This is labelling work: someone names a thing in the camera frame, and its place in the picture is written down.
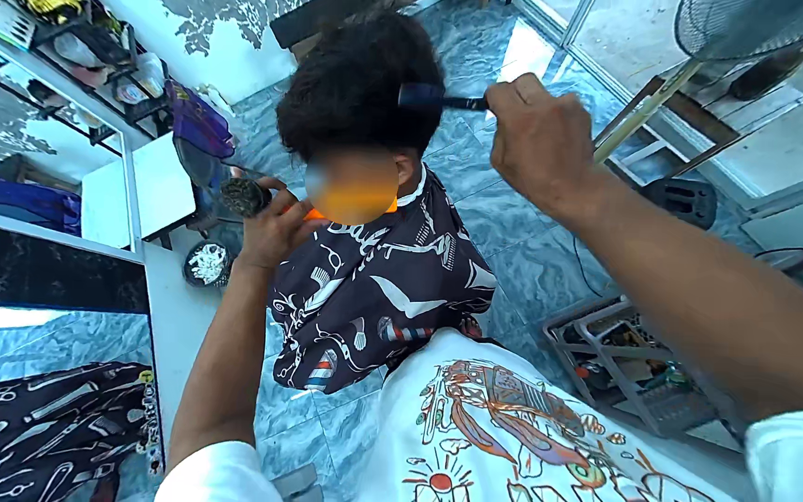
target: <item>barber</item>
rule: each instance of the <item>barber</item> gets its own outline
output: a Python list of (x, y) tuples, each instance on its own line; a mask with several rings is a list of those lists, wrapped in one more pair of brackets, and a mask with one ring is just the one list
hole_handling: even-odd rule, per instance
[[(665, 344), (743, 406), (760, 500), (803, 501), (803, 290), (595, 167), (591, 117), (575, 95), (552, 97), (526, 74), (485, 97), (498, 118), (492, 166), (583, 240)], [(310, 203), (283, 183), (260, 182), (279, 192), (244, 223), (244, 250), (184, 387), (158, 501), (280, 499), (251, 426), (266, 290), (319, 223), (303, 219)], [(351, 489), (360, 500), (730, 499), (524, 359), (453, 329), (387, 377), (377, 413), (368, 470)]]

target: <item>shirt sleeve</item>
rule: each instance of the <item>shirt sleeve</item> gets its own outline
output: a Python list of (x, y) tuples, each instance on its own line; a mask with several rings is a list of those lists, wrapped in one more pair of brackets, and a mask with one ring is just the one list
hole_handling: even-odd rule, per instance
[(259, 454), (243, 441), (225, 441), (195, 451), (166, 476), (154, 502), (256, 500), (280, 502), (262, 474)]
[(803, 500), (803, 412), (755, 423), (746, 439), (746, 461), (758, 500)]

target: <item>hair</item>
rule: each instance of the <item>hair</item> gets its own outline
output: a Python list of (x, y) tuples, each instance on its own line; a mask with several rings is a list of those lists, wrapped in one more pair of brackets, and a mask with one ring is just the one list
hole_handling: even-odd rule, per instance
[(444, 89), (429, 35), (414, 19), (382, 12), (323, 33), (277, 105), (284, 146), (305, 162), (337, 146), (412, 147), (422, 155), (441, 109), (399, 108), (399, 87)]

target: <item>barber cape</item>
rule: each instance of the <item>barber cape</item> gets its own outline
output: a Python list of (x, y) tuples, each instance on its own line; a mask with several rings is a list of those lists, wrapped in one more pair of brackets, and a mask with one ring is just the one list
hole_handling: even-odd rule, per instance
[(439, 178), (424, 167), (398, 206), (371, 223), (319, 229), (277, 268), (275, 382), (336, 392), (488, 310), (497, 281)]

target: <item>barber's left hand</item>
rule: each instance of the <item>barber's left hand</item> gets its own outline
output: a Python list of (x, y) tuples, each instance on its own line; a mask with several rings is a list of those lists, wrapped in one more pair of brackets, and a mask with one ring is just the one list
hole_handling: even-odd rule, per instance
[(276, 178), (256, 180), (262, 188), (278, 190), (271, 203), (254, 218), (244, 220), (244, 249), (235, 260), (235, 265), (271, 270), (278, 266), (309, 234), (329, 223), (326, 220), (305, 221), (311, 211), (311, 202), (299, 201)]

